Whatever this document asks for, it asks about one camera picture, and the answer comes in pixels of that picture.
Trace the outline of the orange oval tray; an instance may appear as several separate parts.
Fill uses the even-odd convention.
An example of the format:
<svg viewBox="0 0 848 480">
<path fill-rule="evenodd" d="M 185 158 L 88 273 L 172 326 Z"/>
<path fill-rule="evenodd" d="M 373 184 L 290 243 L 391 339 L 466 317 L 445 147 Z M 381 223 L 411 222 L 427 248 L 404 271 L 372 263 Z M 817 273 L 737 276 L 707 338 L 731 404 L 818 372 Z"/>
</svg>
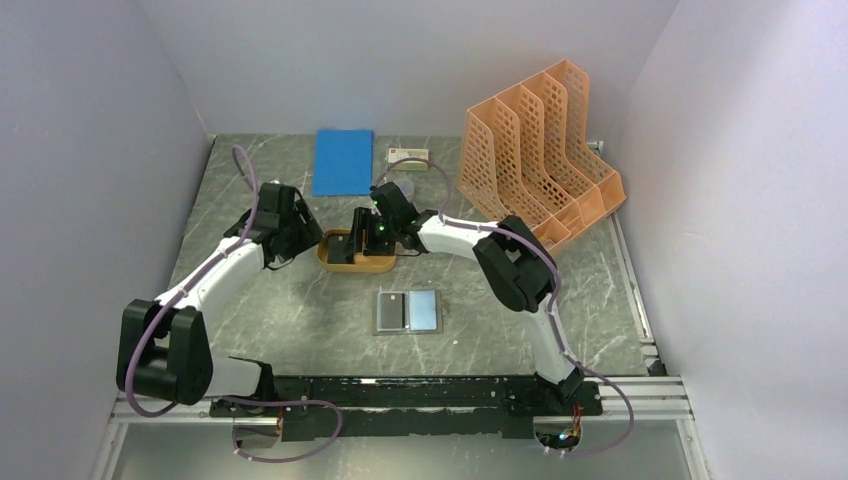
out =
<svg viewBox="0 0 848 480">
<path fill-rule="evenodd" d="M 328 240 L 332 237 L 348 237 L 353 241 L 349 229 L 330 229 L 325 232 L 324 238 L 317 245 L 315 253 L 320 265 L 329 272 L 381 274 L 393 269 L 397 262 L 397 255 L 365 255 L 363 248 L 355 247 L 355 262 L 353 264 L 329 264 L 327 262 L 327 247 Z"/>
</svg>

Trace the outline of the black VIP card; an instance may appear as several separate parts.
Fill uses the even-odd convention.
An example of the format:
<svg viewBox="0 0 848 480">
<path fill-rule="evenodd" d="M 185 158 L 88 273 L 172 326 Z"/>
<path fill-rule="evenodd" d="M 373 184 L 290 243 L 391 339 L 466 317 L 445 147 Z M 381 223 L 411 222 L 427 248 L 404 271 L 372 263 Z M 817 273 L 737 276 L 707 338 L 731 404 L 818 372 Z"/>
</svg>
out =
<svg viewBox="0 0 848 480">
<path fill-rule="evenodd" d="M 406 294 L 380 292 L 377 295 L 376 328 L 378 332 L 396 332 L 406 328 Z"/>
</svg>

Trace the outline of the grey card holder wallet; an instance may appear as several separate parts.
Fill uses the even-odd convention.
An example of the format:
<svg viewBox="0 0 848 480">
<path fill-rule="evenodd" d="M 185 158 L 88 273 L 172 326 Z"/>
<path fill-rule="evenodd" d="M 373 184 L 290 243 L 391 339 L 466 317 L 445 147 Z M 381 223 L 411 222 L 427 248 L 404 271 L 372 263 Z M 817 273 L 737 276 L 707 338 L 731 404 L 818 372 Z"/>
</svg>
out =
<svg viewBox="0 0 848 480">
<path fill-rule="evenodd" d="M 378 332 L 376 328 L 377 295 L 380 292 L 401 292 L 406 294 L 406 328 L 396 332 Z M 438 334 L 444 330 L 444 314 L 441 292 L 434 289 L 378 291 L 374 295 L 372 333 L 381 335 L 425 335 Z"/>
</svg>

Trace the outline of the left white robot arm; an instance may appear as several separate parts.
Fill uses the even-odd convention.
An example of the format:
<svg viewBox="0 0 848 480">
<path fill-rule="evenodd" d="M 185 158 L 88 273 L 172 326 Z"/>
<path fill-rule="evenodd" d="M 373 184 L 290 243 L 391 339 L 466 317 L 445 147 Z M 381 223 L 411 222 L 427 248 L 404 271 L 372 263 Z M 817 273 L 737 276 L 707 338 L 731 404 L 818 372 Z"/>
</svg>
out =
<svg viewBox="0 0 848 480">
<path fill-rule="evenodd" d="M 228 300 L 276 261 L 318 245 L 323 232 L 301 192 L 266 182 L 255 210 L 230 227 L 216 250 L 189 277 L 153 300 L 135 299 L 124 309 L 116 384 L 127 396 L 170 405 L 194 405 L 205 397 L 236 397 L 261 416 L 279 398 L 269 364 L 211 352 L 206 323 Z"/>
</svg>

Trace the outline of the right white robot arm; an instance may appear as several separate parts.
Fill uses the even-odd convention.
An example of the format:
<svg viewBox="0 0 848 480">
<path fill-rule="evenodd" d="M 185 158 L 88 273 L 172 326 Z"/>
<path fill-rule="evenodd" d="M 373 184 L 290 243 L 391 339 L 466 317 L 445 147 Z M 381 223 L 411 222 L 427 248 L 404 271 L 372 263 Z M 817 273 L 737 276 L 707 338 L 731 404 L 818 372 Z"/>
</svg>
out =
<svg viewBox="0 0 848 480">
<path fill-rule="evenodd" d="M 401 245 L 419 254 L 476 261 L 501 305 L 526 319 L 542 406 L 553 414 L 573 406 L 585 374 L 559 317 L 561 275 L 524 221 L 508 215 L 499 222 L 474 222 L 418 210 L 393 182 L 373 186 L 370 199 L 371 208 L 354 210 L 348 242 L 355 247 Z"/>
</svg>

